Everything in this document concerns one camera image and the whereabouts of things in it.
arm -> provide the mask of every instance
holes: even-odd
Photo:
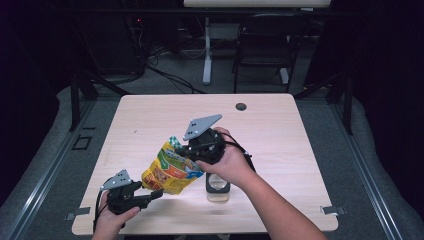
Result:
[[[229,134],[222,128],[215,130]],[[232,141],[229,137],[223,136],[226,141]],[[272,239],[326,239],[305,215],[250,169],[236,147],[227,145],[224,156],[214,165],[202,161],[196,163],[204,171],[218,174],[222,179],[243,190]]]
[[[97,219],[96,231],[92,238],[93,240],[117,239],[121,226],[140,212],[139,207],[134,207],[120,215],[115,215],[113,212],[109,211],[109,208],[106,206],[107,194],[108,192],[104,192],[100,201],[99,211],[101,212],[99,219]]]

finger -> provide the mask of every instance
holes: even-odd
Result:
[[[199,166],[204,172],[213,173],[213,166],[209,163],[197,160],[197,166]]]
[[[227,129],[222,128],[222,127],[216,127],[216,128],[214,128],[214,130],[221,133],[221,136],[224,138],[224,141],[234,142],[234,139],[229,137],[229,136],[231,136],[231,134]]]
[[[230,134],[230,131],[228,131],[227,129],[222,128],[222,127],[215,127],[215,128],[214,128],[214,130],[215,130],[215,131],[218,131],[218,132],[220,132],[220,133],[226,133],[226,134],[228,134],[228,135],[231,135],[231,134]]]
[[[119,221],[121,224],[126,223],[128,220],[130,220],[131,218],[137,216],[137,214],[140,212],[140,208],[139,207],[133,207],[130,210],[117,215],[119,218]]]

table leg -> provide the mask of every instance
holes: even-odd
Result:
[[[203,69],[203,84],[211,84],[212,57],[211,57],[211,39],[209,35],[209,18],[205,19],[205,67]]]

gray carpet floor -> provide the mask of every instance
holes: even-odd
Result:
[[[298,68],[290,91],[293,94],[302,89],[313,49],[313,42],[305,44],[299,55]],[[212,83],[209,86],[201,83],[203,59],[204,56],[190,58],[185,54],[179,56],[163,54],[158,59],[152,59],[152,62],[157,63],[156,68],[182,77],[195,88],[207,93],[231,93],[233,83],[231,53],[227,50],[214,51]],[[119,77],[113,76],[108,79],[116,81]],[[169,80],[150,70],[146,70],[140,79],[119,86],[134,94],[182,94]],[[70,90],[67,88],[58,94],[61,106],[53,127],[21,181],[0,209],[2,225],[0,239],[7,239],[11,232],[16,231],[15,223],[21,219],[22,209],[25,209],[31,200],[39,201],[40,205],[34,209],[32,217],[25,222],[25,226],[19,226],[21,227],[19,238],[90,239],[89,236],[73,235],[71,232],[73,221],[64,219],[67,213],[79,208],[119,103],[119,96],[109,89],[101,85],[96,85],[96,88],[100,93],[97,101],[88,102],[81,98],[81,106],[85,109],[84,118],[74,133],[68,131],[71,126]],[[298,100],[297,105],[331,201],[336,206],[343,206],[347,211],[338,217],[339,228],[326,235],[329,239],[389,239],[376,214],[375,204],[370,200],[364,181],[358,174],[354,153],[346,140],[344,129],[340,125],[340,116],[337,114],[340,108],[338,105],[326,104],[323,99],[325,92],[323,89],[308,99]],[[402,199],[390,177],[381,167],[362,106],[356,100],[352,114],[354,135],[349,138],[359,147],[403,239],[423,239],[423,222]],[[91,137],[86,150],[72,150],[76,141],[75,135]],[[37,189],[39,179],[58,158],[62,158],[63,162],[57,166],[57,175],[50,176],[54,181],[46,189],[47,194],[41,199],[32,199],[32,193]],[[218,238],[188,236],[187,239]]]

table top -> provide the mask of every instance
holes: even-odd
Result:
[[[236,104],[244,103],[244,111]],[[338,226],[296,103],[289,94],[130,95],[121,99],[72,231],[92,234],[100,186],[122,169],[134,181],[155,159],[167,139],[182,137],[191,119],[222,114],[213,125],[228,129],[252,155],[256,171],[321,230]],[[164,194],[142,209],[121,234],[260,233],[266,229],[247,196],[231,186],[229,200],[207,200],[204,174],[179,195]],[[149,194],[140,189],[135,195]]]
[[[184,0],[185,7],[328,8],[331,0]]]

